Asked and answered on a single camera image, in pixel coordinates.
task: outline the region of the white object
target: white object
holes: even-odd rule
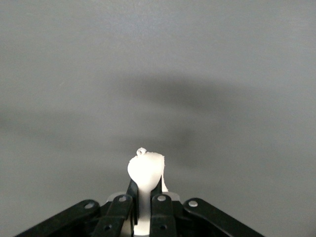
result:
[[[150,233],[150,194],[161,177],[162,191],[168,192],[163,179],[164,156],[147,152],[144,148],[138,149],[136,154],[127,167],[129,176],[138,186],[139,220],[134,226],[134,235],[147,236]]]

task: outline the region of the white plastic object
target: white plastic object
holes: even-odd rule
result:
[[[138,186],[139,220],[134,226],[134,235],[147,236],[150,233],[150,194],[161,177],[162,191],[168,192],[163,179],[164,156],[144,148],[138,149],[136,154],[127,167],[129,176]]]

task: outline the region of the small loop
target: small loop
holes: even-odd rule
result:
[[[136,152],[136,154],[138,155],[138,156],[141,156],[141,155],[144,155],[144,154],[146,154],[146,152],[147,152],[147,150],[145,149],[145,148],[139,148],[138,150],[137,150],[137,152]]]

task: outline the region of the metal screw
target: metal screw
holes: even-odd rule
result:
[[[120,198],[118,199],[118,201],[121,201],[121,202],[126,201],[126,197],[125,197],[125,196],[122,196],[122,197],[120,197]]]
[[[164,195],[160,195],[157,199],[158,201],[165,201],[166,197]]]
[[[90,209],[94,207],[94,203],[93,202],[89,202],[86,206],[84,206],[85,209]]]
[[[196,201],[189,201],[189,206],[190,207],[197,207],[198,206],[198,203]]]

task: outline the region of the black plastic part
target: black plastic part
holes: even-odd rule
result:
[[[99,203],[84,200],[24,231],[16,237],[85,237],[82,223],[99,215]]]
[[[168,195],[152,198],[150,237],[177,237],[172,201]]]
[[[133,198],[130,195],[117,196],[110,204],[107,214],[99,219],[92,237],[132,237]]]
[[[138,187],[103,206],[84,200],[16,237],[132,237],[139,218]],[[162,193],[162,179],[151,192],[150,237],[263,237],[199,198],[179,201]]]
[[[190,206],[195,201],[197,206]],[[183,203],[185,211],[197,222],[203,223],[215,237],[263,237],[263,235],[239,222],[230,215],[199,198]]]
[[[132,196],[133,198],[133,205],[134,205],[134,223],[137,225],[137,221],[139,218],[139,209],[138,209],[138,186],[137,184],[131,179],[129,182],[129,186],[127,188],[126,194]]]

